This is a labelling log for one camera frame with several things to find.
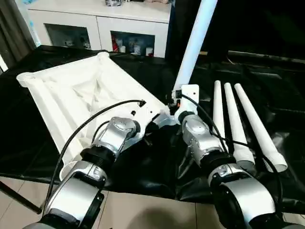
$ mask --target white pipe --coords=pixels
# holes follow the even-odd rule
[[[220,136],[225,137],[223,99],[221,94],[221,83],[219,80],[216,80],[214,83],[213,121],[219,130]]]
[[[226,83],[224,85],[224,91],[227,100],[232,139],[234,141],[247,144],[246,136],[244,135],[242,121],[238,113],[232,87],[229,83]],[[241,164],[246,164],[247,162],[251,162],[252,165],[255,165],[253,154],[246,146],[234,144],[233,156],[235,157],[237,164],[241,165]]]
[[[173,91],[180,90],[181,85],[190,81],[216,4],[217,0],[201,0]]]
[[[251,127],[254,131],[254,134],[257,138],[258,144],[260,145],[263,154],[274,164],[276,170],[278,172],[283,172],[287,169],[287,163],[281,155],[274,143],[272,142],[271,137],[269,136],[267,130],[265,129],[261,119],[256,113],[254,107],[252,106],[248,96],[244,92],[242,86],[238,83],[235,84],[235,89],[237,91],[237,95],[243,105],[243,108],[246,112],[246,115],[249,119]],[[265,162],[267,169],[272,172],[270,166]]]

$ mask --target black plastic sheet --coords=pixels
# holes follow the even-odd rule
[[[41,46],[0,75],[0,176],[49,183],[58,159],[56,146],[28,89],[19,85],[16,76],[96,53]],[[158,99],[168,102],[166,95],[171,93],[178,66],[169,66],[159,58],[127,54],[111,53],[111,58]],[[299,213],[305,213],[305,101],[304,92],[300,92],[303,73],[300,69],[292,71],[210,63],[197,65],[190,82],[200,86],[200,104],[211,115],[214,81],[242,84],[279,152],[287,160],[289,169],[280,174],[284,185],[285,211]],[[266,171],[251,126],[238,105],[249,146],[255,150],[257,177],[276,197],[273,174]],[[225,103],[224,118],[226,136],[231,136]],[[211,203],[206,178],[200,178],[202,174],[191,160],[179,134],[179,126],[150,131],[152,134],[145,140],[120,155],[106,189]],[[232,152],[233,146],[229,144],[229,147]]]

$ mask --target cabinet glass door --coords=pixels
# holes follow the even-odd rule
[[[111,31],[112,50],[142,56],[153,56],[155,36],[131,32]]]
[[[52,45],[91,50],[87,28],[56,24],[45,24],[45,27]]]

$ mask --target tiled floor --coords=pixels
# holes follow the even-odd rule
[[[40,206],[47,185],[0,177],[0,180]],[[103,192],[105,200],[93,229],[223,229],[213,205],[194,204],[142,195]],[[37,215],[0,192],[0,229],[21,229],[39,221]],[[285,214],[289,222],[305,223]]]

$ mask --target dark background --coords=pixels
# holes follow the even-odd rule
[[[305,59],[305,24],[299,0],[219,0],[202,51],[228,50]],[[176,0],[168,58],[181,60],[200,0]]]

